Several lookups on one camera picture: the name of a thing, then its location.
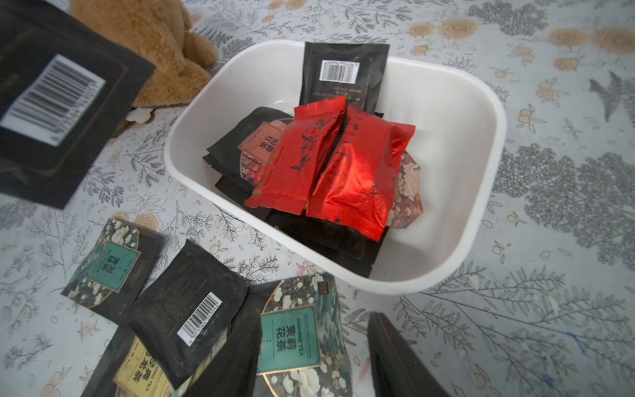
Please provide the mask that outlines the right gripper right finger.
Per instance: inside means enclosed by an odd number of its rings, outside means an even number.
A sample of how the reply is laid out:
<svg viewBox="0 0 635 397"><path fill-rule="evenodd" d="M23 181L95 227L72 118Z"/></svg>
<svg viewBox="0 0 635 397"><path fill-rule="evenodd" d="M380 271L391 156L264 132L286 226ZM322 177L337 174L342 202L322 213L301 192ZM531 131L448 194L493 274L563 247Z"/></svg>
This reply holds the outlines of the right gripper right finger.
<svg viewBox="0 0 635 397"><path fill-rule="evenodd" d="M376 396L448 396L385 314L370 314L367 338Z"/></svg>

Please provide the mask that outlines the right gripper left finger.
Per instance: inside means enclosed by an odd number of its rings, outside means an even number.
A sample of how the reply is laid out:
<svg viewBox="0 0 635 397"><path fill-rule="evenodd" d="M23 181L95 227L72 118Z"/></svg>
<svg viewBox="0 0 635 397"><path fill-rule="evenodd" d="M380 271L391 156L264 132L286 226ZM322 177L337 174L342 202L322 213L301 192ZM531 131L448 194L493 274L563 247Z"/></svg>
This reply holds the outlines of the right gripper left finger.
<svg viewBox="0 0 635 397"><path fill-rule="evenodd" d="M185 395L253 395L262 339L261 311L256 304L255 297L245 300L225 345Z"/></svg>

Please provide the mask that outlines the green label tea bag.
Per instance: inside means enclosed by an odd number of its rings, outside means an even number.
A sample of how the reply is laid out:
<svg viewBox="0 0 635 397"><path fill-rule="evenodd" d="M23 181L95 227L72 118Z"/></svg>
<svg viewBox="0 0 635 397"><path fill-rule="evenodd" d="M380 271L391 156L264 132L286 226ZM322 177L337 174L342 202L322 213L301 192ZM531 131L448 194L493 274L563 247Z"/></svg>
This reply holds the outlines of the green label tea bag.
<svg viewBox="0 0 635 397"><path fill-rule="evenodd" d="M61 294L117 325L126 324L164 242L148 228L109 218Z"/></svg>
<svg viewBox="0 0 635 397"><path fill-rule="evenodd" d="M253 288L261 316L257 375L274 396L352 396L334 277L319 273Z"/></svg>

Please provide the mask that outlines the shiny red foil tea bag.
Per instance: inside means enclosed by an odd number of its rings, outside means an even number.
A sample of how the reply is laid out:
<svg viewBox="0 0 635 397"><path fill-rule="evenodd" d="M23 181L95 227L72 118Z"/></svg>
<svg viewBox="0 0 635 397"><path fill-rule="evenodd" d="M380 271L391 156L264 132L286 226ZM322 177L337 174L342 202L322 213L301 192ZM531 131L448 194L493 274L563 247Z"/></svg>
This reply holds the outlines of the shiny red foil tea bag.
<svg viewBox="0 0 635 397"><path fill-rule="evenodd" d="M414 125L348 106L346 128L317 181L306 215L379 241L395 200L401 160L415 132Z"/></svg>

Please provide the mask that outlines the black barcode tea bag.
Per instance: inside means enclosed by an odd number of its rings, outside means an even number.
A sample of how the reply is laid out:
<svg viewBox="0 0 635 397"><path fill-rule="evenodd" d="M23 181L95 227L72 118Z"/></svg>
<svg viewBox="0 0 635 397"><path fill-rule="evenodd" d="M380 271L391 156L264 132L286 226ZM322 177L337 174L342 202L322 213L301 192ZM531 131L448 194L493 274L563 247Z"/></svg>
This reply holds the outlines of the black barcode tea bag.
<svg viewBox="0 0 635 397"><path fill-rule="evenodd" d="M344 96L348 104L374 114L389 50L388 44L307 42L299 103Z"/></svg>

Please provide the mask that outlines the black barcode tea bag two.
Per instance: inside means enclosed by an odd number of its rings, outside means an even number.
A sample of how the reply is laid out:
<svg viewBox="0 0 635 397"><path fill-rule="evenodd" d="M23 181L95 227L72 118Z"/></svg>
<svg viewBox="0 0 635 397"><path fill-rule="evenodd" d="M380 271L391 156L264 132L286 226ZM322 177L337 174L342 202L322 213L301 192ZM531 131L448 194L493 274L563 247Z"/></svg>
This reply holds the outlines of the black barcode tea bag two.
<svg viewBox="0 0 635 397"><path fill-rule="evenodd" d="M64 208L154 69L45 1L2 2L2 193Z"/></svg>

